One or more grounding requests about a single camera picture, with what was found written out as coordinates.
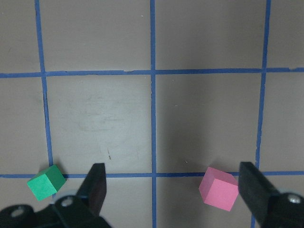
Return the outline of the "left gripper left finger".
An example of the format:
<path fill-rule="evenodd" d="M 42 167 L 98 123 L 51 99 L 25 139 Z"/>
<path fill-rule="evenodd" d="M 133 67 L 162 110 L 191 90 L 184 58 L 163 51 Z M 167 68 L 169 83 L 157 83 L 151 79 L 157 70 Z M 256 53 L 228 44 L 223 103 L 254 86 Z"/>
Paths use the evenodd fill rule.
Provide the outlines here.
<path fill-rule="evenodd" d="M 19 204 L 0 211 L 2 228 L 110 228 L 100 216 L 106 197 L 104 163 L 92 165 L 75 195 L 59 198 L 35 212 L 30 205 Z"/>

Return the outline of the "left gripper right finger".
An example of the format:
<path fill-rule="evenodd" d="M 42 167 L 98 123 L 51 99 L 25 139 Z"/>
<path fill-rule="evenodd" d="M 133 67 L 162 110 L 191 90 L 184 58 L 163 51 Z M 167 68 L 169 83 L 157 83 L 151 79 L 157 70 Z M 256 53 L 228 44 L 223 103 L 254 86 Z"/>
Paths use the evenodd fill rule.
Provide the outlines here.
<path fill-rule="evenodd" d="M 239 164 L 238 191 L 261 228 L 302 228 L 304 198 L 295 192 L 280 192 L 249 161 Z"/>

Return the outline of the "green cube near left arm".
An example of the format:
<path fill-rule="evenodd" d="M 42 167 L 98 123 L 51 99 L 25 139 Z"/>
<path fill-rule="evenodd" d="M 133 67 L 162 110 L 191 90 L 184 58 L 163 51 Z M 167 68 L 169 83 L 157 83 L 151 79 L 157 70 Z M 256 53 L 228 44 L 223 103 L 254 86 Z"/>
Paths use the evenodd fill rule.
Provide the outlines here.
<path fill-rule="evenodd" d="M 66 179 L 56 164 L 40 171 L 27 182 L 27 186 L 38 201 L 56 194 Z"/>

